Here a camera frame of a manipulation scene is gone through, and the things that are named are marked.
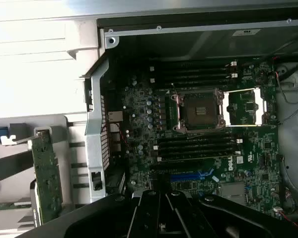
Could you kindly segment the blue expansion slot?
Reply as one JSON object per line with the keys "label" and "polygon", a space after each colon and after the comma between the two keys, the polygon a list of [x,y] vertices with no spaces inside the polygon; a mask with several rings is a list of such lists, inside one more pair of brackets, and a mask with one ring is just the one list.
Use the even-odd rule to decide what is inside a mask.
{"label": "blue expansion slot", "polygon": [[186,173],[186,174],[173,174],[170,175],[171,182],[180,182],[187,180],[204,180],[206,177],[212,175],[214,169],[210,169],[207,172],[197,171],[195,173]]}

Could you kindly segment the long black expansion slot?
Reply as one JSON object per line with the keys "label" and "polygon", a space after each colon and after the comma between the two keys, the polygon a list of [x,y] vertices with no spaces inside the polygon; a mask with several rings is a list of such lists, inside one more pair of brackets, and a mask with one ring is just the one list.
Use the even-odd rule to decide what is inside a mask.
{"label": "long black expansion slot", "polygon": [[149,166],[150,171],[164,171],[164,170],[196,170],[201,168],[203,162],[199,161],[187,161],[187,162],[160,162]]}

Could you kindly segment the silver chipset heatsink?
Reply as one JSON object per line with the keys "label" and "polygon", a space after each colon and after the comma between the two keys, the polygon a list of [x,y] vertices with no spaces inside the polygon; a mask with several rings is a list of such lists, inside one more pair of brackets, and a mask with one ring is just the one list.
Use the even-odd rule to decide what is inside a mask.
{"label": "silver chipset heatsink", "polygon": [[222,197],[244,196],[244,190],[243,182],[223,183],[220,187],[220,194]]}

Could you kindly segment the black RAM slot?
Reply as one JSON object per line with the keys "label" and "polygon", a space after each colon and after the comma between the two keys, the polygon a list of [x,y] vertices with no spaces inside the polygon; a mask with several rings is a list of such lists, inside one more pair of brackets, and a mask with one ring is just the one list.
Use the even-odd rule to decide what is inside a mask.
{"label": "black RAM slot", "polygon": [[194,60],[194,61],[175,61],[175,62],[161,62],[156,61],[152,62],[151,65],[161,66],[161,67],[194,67],[194,66],[237,66],[237,60],[228,60],[228,61],[203,61],[203,60]]}
{"label": "black RAM slot", "polygon": [[238,78],[237,73],[231,74],[198,74],[198,75],[157,75],[151,78],[164,78],[164,79],[184,79],[184,78]]}
{"label": "black RAM slot", "polygon": [[189,150],[189,149],[183,149],[183,150],[166,150],[166,151],[162,151],[159,150],[158,153],[159,154],[171,154],[171,153],[175,153],[175,154],[190,154],[190,153],[221,153],[221,152],[235,152],[236,149],[231,149],[231,148],[220,148],[220,149],[193,149],[193,150]]}
{"label": "black RAM slot", "polygon": [[237,68],[155,68],[152,73],[231,73]]}
{"label": "black RAM slot", "polygon": [[166,87],[166,86],[171,86],[173,84],[176,87],[198,87],[198,86],[229,86],[229,85],[235,85],[236,80],[202,80],[202,81],[193,81],[193,80],[187,80],[187,81],[155,81],[152,83],[156,86],[159,87]]}
{"label": "black RAM slot", "polygon": [[189,141],[189,140],[236,140],[234,135],[204,135],[204,136],[193,136],[193,137],[173,137],[173,138],[161,138],[158,139],[158,143],[163,142],[178,142],[178,141]]}
{"label": "black RAM slot", "polygon": [[171,147],[207,147],[207,146],[227,146],[227,145],[236,145],[234,142],[190,142],[190,143],[166,143],[159,144],[158,148],[171,148]]}

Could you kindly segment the silver network port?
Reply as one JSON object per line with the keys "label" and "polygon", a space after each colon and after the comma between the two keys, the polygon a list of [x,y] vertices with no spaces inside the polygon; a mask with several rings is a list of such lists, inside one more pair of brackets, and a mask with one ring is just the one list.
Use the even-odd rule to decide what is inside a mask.
{"label": "silver network port", "polygon": [[110,122],[120,122],[120,121],[123,121],[123,112],[122,111],[108,112],[108,120]]}

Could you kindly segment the open PC case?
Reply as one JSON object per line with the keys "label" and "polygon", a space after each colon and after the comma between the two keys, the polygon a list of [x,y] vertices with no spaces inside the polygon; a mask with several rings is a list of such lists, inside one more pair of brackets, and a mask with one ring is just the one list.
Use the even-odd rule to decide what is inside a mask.
{"label": "open PC case", "polygon": [[298,3],[277,7],[223,9],[194,13],[149,14],[105,17],[97,20],[104,52],[89,71],[85,82],[87,125],[85,148],[91,201],[121,194],[133,198],[143,191],[160,193],[157,237],[184,237],[185,233],[166,194],[171,191],[145,189],[124,191],[125,170],[107,162],[101,127],[107,103],[102,83],[108,83],[122,68],[135,70],[156,61],[228,61],[245,65],[270,63],[278,73],[276,115],[278,162],[281,179],[281,221],[298,230]]}

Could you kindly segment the CPU socket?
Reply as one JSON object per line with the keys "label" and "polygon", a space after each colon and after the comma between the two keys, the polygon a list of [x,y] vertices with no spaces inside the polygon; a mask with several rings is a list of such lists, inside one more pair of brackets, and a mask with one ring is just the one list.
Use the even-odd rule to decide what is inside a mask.
{"label": "CPU socket", "polygon": [[165,96],[167,128],[182,134],[222,129],[224,92],[219,89],[179,91]]}

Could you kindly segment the green motherboard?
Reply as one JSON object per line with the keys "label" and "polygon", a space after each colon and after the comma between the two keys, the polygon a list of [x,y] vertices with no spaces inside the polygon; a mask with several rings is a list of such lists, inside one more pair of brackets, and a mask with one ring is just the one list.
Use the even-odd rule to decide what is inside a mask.
{"label": "green motherboard", "polygon": [[[157,75],[202,75],[231,73],[152,73],[155,68],[237,68],[234,73],[238,78],[151,78]],[[113,162],[125,170],[124,191],[128,193],[155,189],[161,191],[179,190],[190,197],[202,197],[207,194],[220,194],[223,183],[243,182],[244,196],[223,197],[244,205],[266,215],[280,218],[281,179],[278,162],[278,119],[276,115],[276,93],[278,73],[268,62],[245,65],[237,60],[237,66],[194,66],[194,67],[159,67],[140,64],[135,70],[122,68],[108,83],[102,83],[102,100],[107,103],[106,121],[101,127],[102,138],[106,142],[104,150],[107,162]],[[211,87],[159,87],[152,83],[157,81],[202,81],[202,80],[236,80],[235,85]],[[165,115],[165,96],[179,91],[197,91],[219,89],[223,92],[259,87],[267,102],[265,124],[256,127],[224,127],[203,133],[182,134],[167,128]],[[110,122],[108,112],[122,111],[123,121]],[[119,123],[121,141],[114,142],[109,125]],[[204,135],[234,135],[236,140],[189,140],[158,143],[161,138],[193,137]],[[190,142],[234,142],[227,146],[171,147],[159,149],[159,144]],[[121,152],[113,151],[113,144],[121,144]],[[236,149],[235,152],[159,154],[158,151],[183,149]],[[196,170],[150,171],[149,166],[160,162],[203,162]],[[212,175],[204,180],[187,180],[171,182],[170,175],[207,172],[214,169]]]}

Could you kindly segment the silver socket cover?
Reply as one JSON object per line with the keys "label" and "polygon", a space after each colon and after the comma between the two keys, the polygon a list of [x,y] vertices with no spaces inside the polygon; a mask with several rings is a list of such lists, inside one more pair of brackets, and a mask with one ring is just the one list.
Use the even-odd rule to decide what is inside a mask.
{"label": "silver socket cover", "polygon": [[267,102],[259,87],[223,92],[222,116],[226,127],[256,127],[265,124]]}

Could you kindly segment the green RAM stick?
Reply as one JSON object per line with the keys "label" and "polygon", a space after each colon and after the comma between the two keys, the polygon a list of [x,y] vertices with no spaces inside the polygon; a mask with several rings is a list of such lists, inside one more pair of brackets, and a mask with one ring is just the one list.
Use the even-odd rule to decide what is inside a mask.
{"label": "green RAM stick", "polygon": [[25,208],[30,208],[31,203],[27,202],[5,202],[5,203],[0,203],[0,211],[1,210],[13,210],[13,209],[25,209]]}

